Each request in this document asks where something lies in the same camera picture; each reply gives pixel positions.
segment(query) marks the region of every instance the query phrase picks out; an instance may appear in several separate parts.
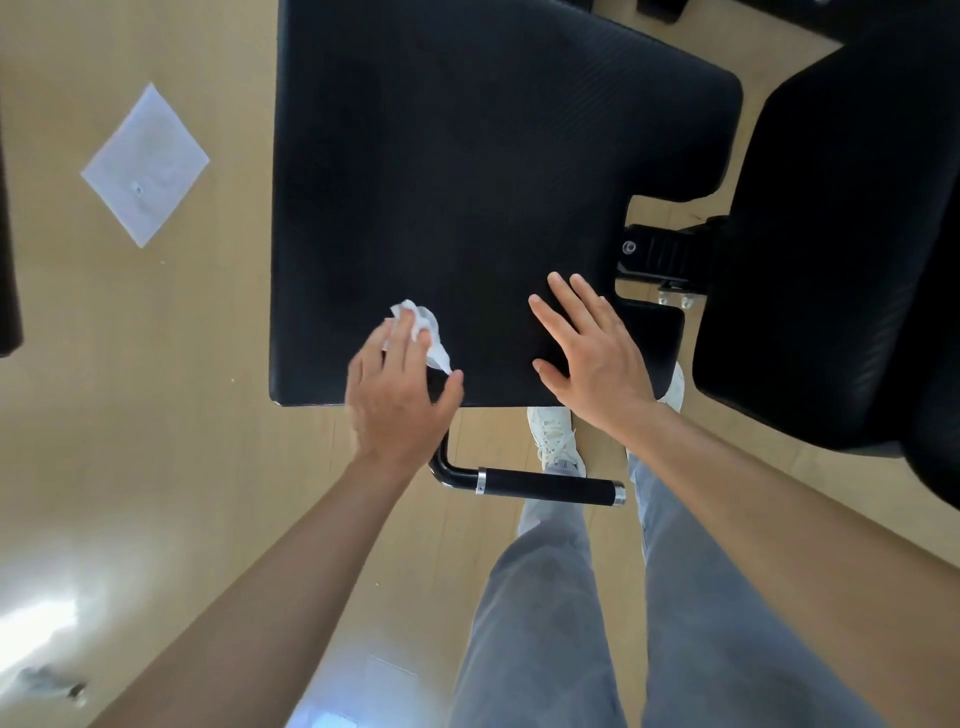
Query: paper on floor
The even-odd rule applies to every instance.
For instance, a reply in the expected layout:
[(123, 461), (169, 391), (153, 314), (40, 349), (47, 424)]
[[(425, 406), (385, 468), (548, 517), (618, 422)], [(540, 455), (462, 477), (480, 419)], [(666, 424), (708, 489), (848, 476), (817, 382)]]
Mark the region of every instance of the paper on floor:
[[(397, 305), (390, 306), (390, 310), (393, 312), (395, 319), (400, 317), (400, 310), (403, 308), (413, 311), (417, 316), (413, 330), (410, 332), (411, 339), (416, 339), (417, 334), (425, 328), (430, 332), (431, 344), (430, 350), (426, 353), (426, 363), (434, 369), (439, 369), (442, 372), (450, 374), (450, 355), (446, 352), (446, 349), (444, 349), (444, 345), (440, 343), (440, 325), (437, 323), (437, 317), (434, 316), (426, 306), (416, 305), (408, 299)], [(384, 344), (383, 351), (385, 352), (386, 350), (387, 344)]]
[(83, 170), (141, 248), (210, 162), (153, 84)]

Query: chair seat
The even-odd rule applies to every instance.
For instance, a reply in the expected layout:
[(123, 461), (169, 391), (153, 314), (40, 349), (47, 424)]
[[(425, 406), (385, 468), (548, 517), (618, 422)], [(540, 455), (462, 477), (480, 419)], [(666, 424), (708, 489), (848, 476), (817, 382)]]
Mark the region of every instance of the chair seat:
[[(553, 0), (286, 0), (274, 165), (271, 396), (343, 401), (389, 307), (437, 316), (466, 404), (548, 404), (530, 313), (551, 270), (613, 299), (632, 195), (722, 180), (737, 79)], [(665, 392), (683, 315), (617, 302)]]

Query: shoelace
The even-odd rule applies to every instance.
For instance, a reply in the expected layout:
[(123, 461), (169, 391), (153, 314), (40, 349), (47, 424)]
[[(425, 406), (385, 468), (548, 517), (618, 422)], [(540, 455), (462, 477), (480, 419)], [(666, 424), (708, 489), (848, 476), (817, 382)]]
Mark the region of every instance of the shoelace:
[(573, 445), (573, 432), (564, 431), (558, 420), (543, 420), (543, 444), (537, 447), (537, 457), (541, 463), (553, 462), (558, 452), (566, 452), (567, 446)]

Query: black office chair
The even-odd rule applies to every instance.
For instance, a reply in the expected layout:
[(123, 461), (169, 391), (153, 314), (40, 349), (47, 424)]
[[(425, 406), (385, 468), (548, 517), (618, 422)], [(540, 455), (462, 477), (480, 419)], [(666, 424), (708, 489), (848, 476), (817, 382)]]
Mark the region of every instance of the black office chair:
[[(554, 0), (285, 0), (279, 25), (274, 400), (341, 403), (349, 358), (410, 298), (437, 315), (466, 406), (555, 403), (530, 361), (563, 367), (563, 353), (527, 306), (549, 299), (551, 270), (615, 301), (660, 396), (683, 313), (613, 290), (646, 279), (708, 294), (699, 389), (823, 447), (902, 449), (960, 505), (960, 339), (941, 280), (960, 170), (953, 7), (784, 84), (730, 216), (680, 232), (624, 231), (627, 205), (716, 189), (732, 74)], [(624, 496), (460, 469), (445, 441), (431, 465), (478, 493)]]

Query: hand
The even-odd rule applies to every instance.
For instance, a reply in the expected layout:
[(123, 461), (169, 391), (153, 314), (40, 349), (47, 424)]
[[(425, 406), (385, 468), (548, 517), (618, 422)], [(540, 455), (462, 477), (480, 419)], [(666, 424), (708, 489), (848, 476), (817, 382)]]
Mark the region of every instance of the hand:
[(530, 297), (530, 307), (564, 350), (570, 378), (543, 359), (534, 360), (534, 369), (561, 404), (620, 439), (636, 411), (655, 401), (643, 355), (610, 302), (583, 276), (574, 275), (567, 285), (551, 273), (547, 282), (573, 326), (540, 296)]
[(393, 319), (377, 327), (350, 361), (347, 376), (347, 412), (357, 441), (354, 459), (375, 465), (404, 485), (430, 460), (464, 398), (464, 373), (458, 370), (447, 378), (437, 403), (430, 402), (430, 332), (421, 331), (411, 341), (414, 320), (404, 309), (393, 334)]

